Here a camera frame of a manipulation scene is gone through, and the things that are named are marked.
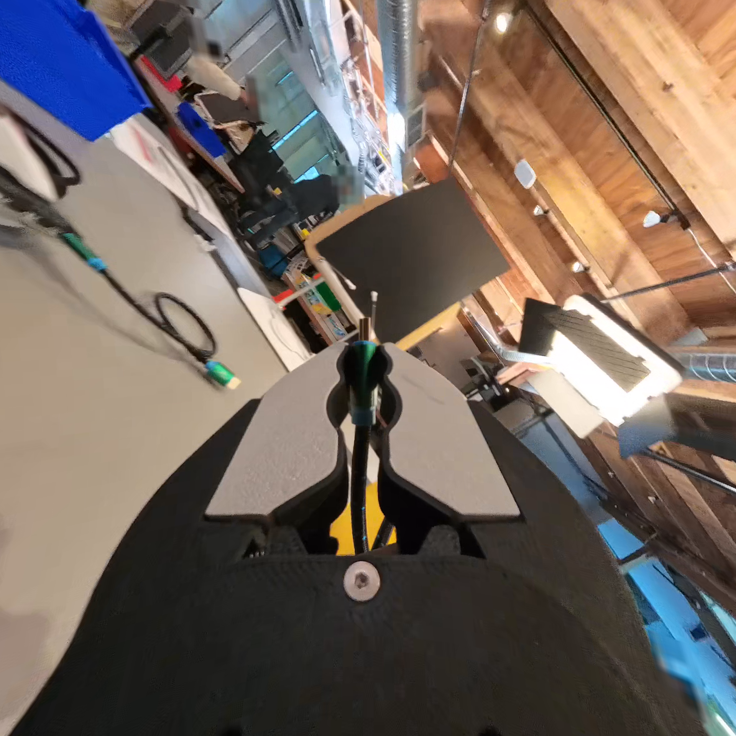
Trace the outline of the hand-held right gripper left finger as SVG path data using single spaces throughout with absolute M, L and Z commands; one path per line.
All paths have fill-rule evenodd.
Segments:
M 206 520 L 289 527 L 306 549 L 338 549 L 330 529 L 349 498 L 346 351 L 327 348 L 262 396 Z

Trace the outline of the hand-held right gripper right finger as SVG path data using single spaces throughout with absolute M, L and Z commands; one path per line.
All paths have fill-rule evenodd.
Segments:
M 522 513 L 464 395 L 393 344 L 381 346 L 378 501 L 400 549 L 420 549 L 435 527 L 475 549 L 470 527 L 516 522 Z

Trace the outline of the yellow plastic bin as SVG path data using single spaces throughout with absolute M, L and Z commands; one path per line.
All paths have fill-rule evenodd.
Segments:
M 366 488 L 366 532 L 369 547 L 373 546 L 383 520 L 384 514 L 378 500 L 378 483 L 373 482 Z M 337 557 L 352 557 L 354 555 L 350 502 L 346 504 L 344 511 L 332 523 L 330 536 L 336 539 L 338 543 Z

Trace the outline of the colourful toy boxes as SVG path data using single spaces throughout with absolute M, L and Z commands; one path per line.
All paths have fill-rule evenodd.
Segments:
M 284 300 L 282 309 L 292 302 L 297 303 L 306 313 L 312 327 L 323 338 L 327 345 L 345 342 L 355 335 L 355 328 L 338 315 L 323 298 L 319 287 L 325 285 L 325 279 L 317 273 L 314 277 L 304 275 L 301 271 L 287 270 L 283 281 L 291 290 L 289 300 Z

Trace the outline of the small blue plastic bin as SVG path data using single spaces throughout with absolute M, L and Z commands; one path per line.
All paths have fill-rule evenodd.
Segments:
M 226 149 L 219 136 L 212 130 L 204 118 L 188 102 L 181 102 L 177 107 L 177 118 L 188 134 L 212 157 L 219 158 L 226 154 Z

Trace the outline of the white studio light panel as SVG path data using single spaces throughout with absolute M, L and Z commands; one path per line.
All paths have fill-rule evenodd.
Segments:
M 674 391 L 685 368 L 612 308 L 588 294 L 562 306 L 527 299 L 519 347 L 554 370 L 608 423 L 620 426 Z

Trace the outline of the wood-framed black panel stand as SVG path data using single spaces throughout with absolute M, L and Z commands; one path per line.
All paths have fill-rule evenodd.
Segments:
M 373 330 L 398 347 L 510 270 L 455 177 L 368 197 L 316 227 L 303 245 L 352 323 L 372 314 L 377 294 Z

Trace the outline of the silver ceiling duct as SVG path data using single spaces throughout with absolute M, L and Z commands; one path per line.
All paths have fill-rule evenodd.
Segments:
M 735 384 L 735 353 L 677 353 L 689 380 Z

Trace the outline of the silver duct with vent grille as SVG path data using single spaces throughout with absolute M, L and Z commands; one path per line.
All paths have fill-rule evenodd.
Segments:
M 389 140 L 409 152 L 422 137 L 418 1 L 376 1 Z

